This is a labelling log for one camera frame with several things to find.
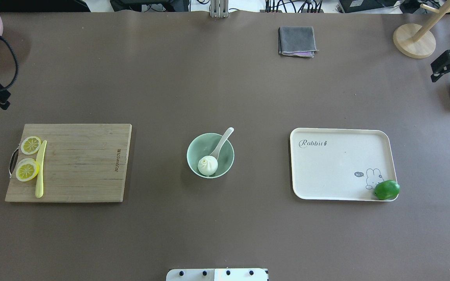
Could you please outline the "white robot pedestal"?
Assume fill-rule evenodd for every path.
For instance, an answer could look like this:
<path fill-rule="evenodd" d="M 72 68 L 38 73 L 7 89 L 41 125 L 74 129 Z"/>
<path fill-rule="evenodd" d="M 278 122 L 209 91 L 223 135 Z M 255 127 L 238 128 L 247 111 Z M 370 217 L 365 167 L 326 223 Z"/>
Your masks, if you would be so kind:
<path fill-rule="evenodd" d="M 166 275 L 166 281 L 268 281 L 267 269 L 262 268 L 209 268 L 173 269 Z"/>

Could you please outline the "white ceramic spoon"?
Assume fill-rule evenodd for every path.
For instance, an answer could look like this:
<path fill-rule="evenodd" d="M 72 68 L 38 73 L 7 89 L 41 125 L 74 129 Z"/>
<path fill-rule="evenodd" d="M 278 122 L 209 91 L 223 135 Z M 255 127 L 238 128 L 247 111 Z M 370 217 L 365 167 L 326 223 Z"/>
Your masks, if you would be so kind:
<path fill-rule="evenodd" d="M 222 135 L 221 139 L 219 140 L 217 146 L 215 147 L 215 149 L 212 151 L 212 153 L 210 154 L 211 156 L 213 156 L 216 160 L 219 159 L 219 154 L 221 151 L 221 148 L 223 147 L 223 145 L 225 144 L 225 142 L 227 141 L 227 139 L 230 137 L 230 135 L 233 133 L 234 128 L 233 127 L 229 127 L 224 134 Z"/>

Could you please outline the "white steamed bun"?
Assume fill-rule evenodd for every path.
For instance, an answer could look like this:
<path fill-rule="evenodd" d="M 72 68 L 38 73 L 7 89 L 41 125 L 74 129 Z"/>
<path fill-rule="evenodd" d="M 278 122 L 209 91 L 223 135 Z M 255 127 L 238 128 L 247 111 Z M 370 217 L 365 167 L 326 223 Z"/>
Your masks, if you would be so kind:
<path fill-rule="evenodd" d="M 212 155 L 206 155 L 198 161 L 198 171 L 204 176 L 213 175 L 218 169 L 218 161 Z"/>

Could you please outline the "green lime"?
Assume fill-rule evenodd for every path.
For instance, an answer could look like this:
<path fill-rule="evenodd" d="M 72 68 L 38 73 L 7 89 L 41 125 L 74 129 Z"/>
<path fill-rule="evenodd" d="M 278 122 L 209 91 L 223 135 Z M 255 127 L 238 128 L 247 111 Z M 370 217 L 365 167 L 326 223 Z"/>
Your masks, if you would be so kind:
<path fill-rule="evenodd" d="M 374 194 L 380 200 L 395 199 L 400 193 L 400 185 L 395 180 L 386 180 L 375 187 Z"/>

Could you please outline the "cream rabbit tray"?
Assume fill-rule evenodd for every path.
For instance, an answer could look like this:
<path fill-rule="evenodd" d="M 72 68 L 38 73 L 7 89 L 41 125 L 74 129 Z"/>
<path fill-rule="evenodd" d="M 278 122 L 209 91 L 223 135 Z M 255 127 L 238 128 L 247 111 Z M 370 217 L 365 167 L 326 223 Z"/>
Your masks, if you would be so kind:
<path fill-rule="evenodd" d="M 292 188 L 300 199 L 378 201 L 376 185 L 397 180 L 381 130 L 296 128 L 289 145 Z"/>

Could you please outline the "aluminium frame post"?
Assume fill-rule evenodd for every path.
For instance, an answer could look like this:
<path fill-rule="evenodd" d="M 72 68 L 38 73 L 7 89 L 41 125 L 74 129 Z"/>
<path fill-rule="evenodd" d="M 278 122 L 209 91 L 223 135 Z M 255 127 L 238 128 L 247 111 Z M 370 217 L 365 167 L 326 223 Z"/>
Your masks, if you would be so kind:
<path fill-rule="evenodd" d="M 229 1 L 228 0 L 210 0 L 211 18 L 228 18 Z"/>

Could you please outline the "light green bowl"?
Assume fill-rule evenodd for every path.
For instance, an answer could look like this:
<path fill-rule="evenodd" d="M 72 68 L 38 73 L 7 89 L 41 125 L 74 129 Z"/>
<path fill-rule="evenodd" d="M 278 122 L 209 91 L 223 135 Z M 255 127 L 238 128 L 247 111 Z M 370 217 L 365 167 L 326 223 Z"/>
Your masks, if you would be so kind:
<path fill-rule="evenodd" d="M 211 176 L 204 176 L 198 170 L 198 161 L 212 153 L 218 145 L 222 135 L 218 133 L 204 133 L 196 137 L 190 143 L 186 151 L 186 160 L 190 169 L 202 178 L 218 178 L 229 171 L 234 163 L 234 149 L 229 140 L 227 140 L 218 155 L 218 168 Z"/>

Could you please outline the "stacked lemon slices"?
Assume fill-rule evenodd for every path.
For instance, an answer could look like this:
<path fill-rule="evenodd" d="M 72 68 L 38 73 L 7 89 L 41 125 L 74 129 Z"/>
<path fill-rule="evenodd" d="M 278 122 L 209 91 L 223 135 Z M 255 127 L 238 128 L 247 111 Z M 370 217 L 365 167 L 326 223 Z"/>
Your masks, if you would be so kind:
<path fill-rule="evenodd" d="M 39 163 L 33 158 L 25 158 L 16 165 L 16 178 L 26 182 L 35 178 L 40 170 Z"/>

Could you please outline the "grey folded cloth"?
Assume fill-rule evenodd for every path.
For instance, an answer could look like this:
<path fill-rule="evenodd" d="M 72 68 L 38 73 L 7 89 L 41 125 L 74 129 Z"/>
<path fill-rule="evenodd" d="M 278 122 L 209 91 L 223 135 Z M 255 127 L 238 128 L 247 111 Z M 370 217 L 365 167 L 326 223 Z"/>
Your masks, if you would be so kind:
<path fill-rule="evenodd" d="M 280 55 L 313 58 L 318 51 L 311 26 L 281 26 L 278 34 Z"/>

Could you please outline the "bamboo cutting board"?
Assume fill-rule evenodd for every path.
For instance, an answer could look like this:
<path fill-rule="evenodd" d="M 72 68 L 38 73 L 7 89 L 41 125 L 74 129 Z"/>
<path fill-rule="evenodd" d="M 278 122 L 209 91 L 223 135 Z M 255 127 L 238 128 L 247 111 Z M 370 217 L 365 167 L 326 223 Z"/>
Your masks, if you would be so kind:
<path fill-rule="evenodd" d="M 51 203 L 122 202 L 130 153 L 129 123 L 27 123 L 21 141 L 47 141 L 43 196 L 36 179 L 22 182 L 15 169 L 5 201 Z"/>

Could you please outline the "wooden mug tree stand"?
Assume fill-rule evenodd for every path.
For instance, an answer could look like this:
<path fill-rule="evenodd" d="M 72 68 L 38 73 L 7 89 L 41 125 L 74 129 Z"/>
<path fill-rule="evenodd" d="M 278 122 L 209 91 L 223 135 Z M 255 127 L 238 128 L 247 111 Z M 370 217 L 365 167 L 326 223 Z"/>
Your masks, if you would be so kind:
<path fill-rule="evenodd" d="M 397 49 L 414 59 L 423 59 L 433 54 L 436 40 L 430 29 L 450 12 L 450 0 L 447 0 L 439 9 L 424 4 L 420 7 L 434 13 L 425 25 L 408 23 L 401 25 L 393 33 L 393 43 Z"/>

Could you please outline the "yellow plastic knife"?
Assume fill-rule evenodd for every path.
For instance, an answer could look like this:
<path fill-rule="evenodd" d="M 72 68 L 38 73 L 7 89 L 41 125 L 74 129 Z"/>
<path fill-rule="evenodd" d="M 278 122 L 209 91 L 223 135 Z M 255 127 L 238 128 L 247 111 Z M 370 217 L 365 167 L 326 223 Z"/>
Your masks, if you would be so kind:
<path fill-rule="evenodd" d="M 43 140 L 41 143 L 41 146 L 39 148 L 39 151 L 37 152 L 36 156 L 36 163 L 39 164 L 39 172 L 36 176 L 36 190 L 35 190 L 35 197 L 41 198 L 44 194 L 44 182 L 43 182 L 43 176 L 44 176 L 44 156 L 45 156 L 45 149 L 48 144 L 47 140 Z"/>

